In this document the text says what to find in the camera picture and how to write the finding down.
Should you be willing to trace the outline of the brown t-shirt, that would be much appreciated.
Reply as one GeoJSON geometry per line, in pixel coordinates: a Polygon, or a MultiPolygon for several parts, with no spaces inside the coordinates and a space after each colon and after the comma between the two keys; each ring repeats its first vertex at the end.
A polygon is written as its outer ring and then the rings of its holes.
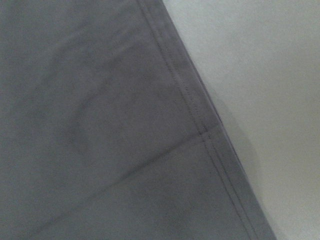
{"type": "Polygon", "coordinates": [[[0,3],[3,240],[273,240],[161,0],[0,3]]]}

